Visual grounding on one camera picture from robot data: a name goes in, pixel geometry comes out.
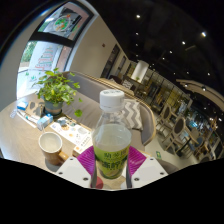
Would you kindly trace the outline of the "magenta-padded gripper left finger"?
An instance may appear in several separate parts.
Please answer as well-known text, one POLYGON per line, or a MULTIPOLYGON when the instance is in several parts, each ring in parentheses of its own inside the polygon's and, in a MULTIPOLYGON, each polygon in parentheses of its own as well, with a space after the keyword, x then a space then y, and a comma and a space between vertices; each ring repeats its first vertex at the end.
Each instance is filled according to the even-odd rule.
POLYGON ((56 174, 84 188, 95 188, 97 168, 94 148, 90 146, 78 157, 69 157, 56 174))

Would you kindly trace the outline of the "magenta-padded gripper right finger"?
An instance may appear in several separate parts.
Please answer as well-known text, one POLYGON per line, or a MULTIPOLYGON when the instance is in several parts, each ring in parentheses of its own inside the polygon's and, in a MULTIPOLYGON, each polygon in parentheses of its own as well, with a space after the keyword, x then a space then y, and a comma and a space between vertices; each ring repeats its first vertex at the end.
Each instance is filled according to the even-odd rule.
POLYGON ((129 148, 126 166, 128 188, 140 188, 165 176, 167 172, 154 157, 145 156, 134 147, 129 148))

